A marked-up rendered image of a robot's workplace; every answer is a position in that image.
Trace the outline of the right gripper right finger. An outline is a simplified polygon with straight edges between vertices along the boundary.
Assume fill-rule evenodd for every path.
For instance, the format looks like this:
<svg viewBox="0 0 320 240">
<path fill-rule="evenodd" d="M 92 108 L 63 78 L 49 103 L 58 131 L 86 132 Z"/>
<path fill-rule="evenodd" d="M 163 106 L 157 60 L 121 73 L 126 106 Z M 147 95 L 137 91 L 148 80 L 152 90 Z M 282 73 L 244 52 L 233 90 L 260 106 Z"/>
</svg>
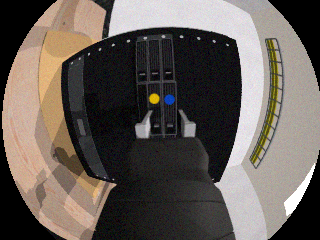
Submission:
<svg viewBox="0 0 320 240">
<path fill-rule="evenodd" d="M 189 121 L 181 109 L 177 109 L 177 127 L 183 137 L 195 137 L 196 124 Z"/>
</svg>

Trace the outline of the black open rack frame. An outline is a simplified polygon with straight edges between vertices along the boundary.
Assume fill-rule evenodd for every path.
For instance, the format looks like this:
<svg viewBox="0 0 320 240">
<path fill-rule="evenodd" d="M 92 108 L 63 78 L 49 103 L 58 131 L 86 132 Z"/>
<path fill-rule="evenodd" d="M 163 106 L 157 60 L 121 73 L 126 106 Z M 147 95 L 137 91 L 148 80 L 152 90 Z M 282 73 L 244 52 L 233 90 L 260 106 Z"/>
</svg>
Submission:
<svg viewBox="0 0 320 240">
<path fill-rule="evenodd" d="M 219 183 L 239 127 L 241 67 L 235 39 L 201 29 L 148 28 L 108 37 L 61 65 L 61 100 L 69 137 L 89 177 L 117 184 L 136 139 L 136 41 L 172 39 L 177 109 L 195 121 L 195 136 Z"/>
</svg>

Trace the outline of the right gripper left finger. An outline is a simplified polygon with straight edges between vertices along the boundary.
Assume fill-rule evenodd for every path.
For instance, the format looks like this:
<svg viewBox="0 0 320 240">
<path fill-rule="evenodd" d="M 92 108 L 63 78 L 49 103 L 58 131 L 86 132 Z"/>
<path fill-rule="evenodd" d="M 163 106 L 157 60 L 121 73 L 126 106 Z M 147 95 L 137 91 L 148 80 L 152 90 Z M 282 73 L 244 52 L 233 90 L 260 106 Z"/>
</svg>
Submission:
<svg viewBox="0 0 320 240">
<path fill-rule="evenodd" d="M 136 139 L 149 139 L 155 127 L 155 111 L 149 111 L 141 123 L 135 125 Z"/>
</svg>

